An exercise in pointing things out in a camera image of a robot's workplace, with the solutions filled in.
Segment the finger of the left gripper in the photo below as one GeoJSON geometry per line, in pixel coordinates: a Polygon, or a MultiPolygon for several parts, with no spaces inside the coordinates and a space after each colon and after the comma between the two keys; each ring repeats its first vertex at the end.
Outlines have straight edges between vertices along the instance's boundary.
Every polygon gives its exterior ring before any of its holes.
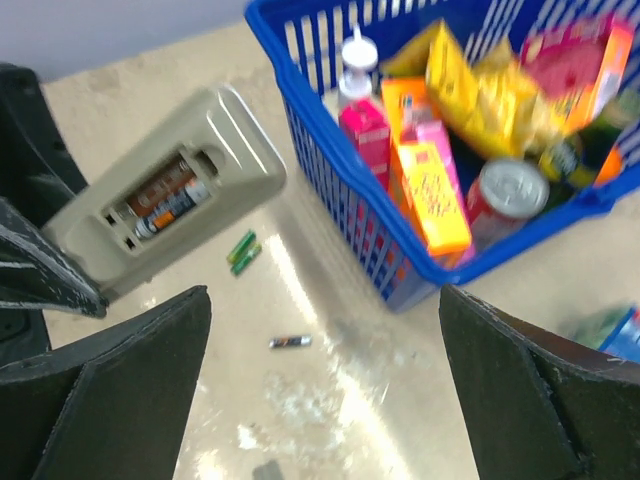
{"type": "Polygon", "coordinates": [[[44,225],[87,181],[58,131],[35,72],[1,64],[1,196],[44,225]]]}
{"type": "Polygon", "coordinates": [[[103,318],[107,306],[97,285],[3,198],[1,307],[103,318]]]}

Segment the grey battery cover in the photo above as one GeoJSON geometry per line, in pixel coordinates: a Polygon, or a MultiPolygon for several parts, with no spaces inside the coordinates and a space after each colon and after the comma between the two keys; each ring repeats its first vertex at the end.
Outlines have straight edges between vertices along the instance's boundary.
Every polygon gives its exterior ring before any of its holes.
{"type": "Polygon", "coordinates": [[[276,460],[270,460],[262,465],[256,466],[252,471],[254,480],[284,480],[284,475],[276,460]]]}

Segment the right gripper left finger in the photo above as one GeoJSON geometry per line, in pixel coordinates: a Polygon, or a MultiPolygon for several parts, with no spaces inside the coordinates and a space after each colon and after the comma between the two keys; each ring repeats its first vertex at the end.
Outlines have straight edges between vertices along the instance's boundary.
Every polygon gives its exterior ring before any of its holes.
{"type": "Polygon", "coordinates": [[[1,369],[4,479],[170,479],[211,326],[195,286],[1,369]]]}

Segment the AAA battery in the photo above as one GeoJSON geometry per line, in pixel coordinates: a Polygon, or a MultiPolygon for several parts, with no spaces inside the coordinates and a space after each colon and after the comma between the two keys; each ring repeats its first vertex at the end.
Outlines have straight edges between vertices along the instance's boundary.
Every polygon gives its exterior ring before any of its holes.
{"type": "Polygon", "coordinates": [[[177,154],[134,191],[126,200],[126,204],[136,216],[146,216],[161,201],[177,192],[194,177],[195,173],[187,161],[177,154]]]}
{"type": "Polygon", "coordinates": [[[312,343],[311,335],[297,335],[272,338],[269,342],[270,349],[308,347],[312,343]]]}

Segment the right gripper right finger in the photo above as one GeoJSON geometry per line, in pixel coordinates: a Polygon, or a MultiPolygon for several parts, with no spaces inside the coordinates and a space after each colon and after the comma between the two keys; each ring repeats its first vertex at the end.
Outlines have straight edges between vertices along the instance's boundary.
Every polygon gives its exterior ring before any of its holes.
{"type": "Polygon", "coordinates": [[[480,478],[638,478],[639,363],[453,285],[439,318],[480,478]]]}

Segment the grey remote control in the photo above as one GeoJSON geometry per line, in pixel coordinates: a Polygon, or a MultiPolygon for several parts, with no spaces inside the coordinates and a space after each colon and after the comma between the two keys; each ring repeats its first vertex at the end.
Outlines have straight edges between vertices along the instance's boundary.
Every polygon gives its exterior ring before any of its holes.
{"type": "Polygon", "coordinates": [[[202,88],[43,232],[114,301],[275,197],[286,178],[239,94],[202,88]]]}

